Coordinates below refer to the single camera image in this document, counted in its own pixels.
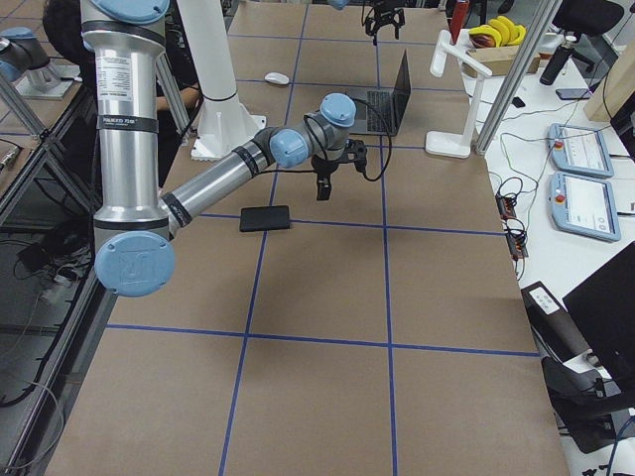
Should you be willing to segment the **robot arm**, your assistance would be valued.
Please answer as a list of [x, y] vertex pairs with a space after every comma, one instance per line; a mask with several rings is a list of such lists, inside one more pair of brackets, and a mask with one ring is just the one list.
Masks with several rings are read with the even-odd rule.
[[332, 93], [295, 126], [251, 115], [237, 94], [226, 27], [216, 1], [179, 10], [203, 96], [197, 144], [210, 169], [169, 193], [158, 190], [156, 77], [166, 45], [165, 1], [84, 1], [82, 36], [95, 55], [103, 203], [94, 216], [94, 270], [112, 293], [142, 297], [175, 268], [172, 238], [216, 202], [272, 165], [337, 162], [355, 103]]

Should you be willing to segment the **second grey robot arm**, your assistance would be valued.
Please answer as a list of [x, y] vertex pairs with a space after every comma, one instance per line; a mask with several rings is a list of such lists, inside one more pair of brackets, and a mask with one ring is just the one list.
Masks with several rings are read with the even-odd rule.
[[32, 30], [1, 32], [1, 75], [29, 99], [62, 100], [78, 75], [78, 67], [55, 64]]

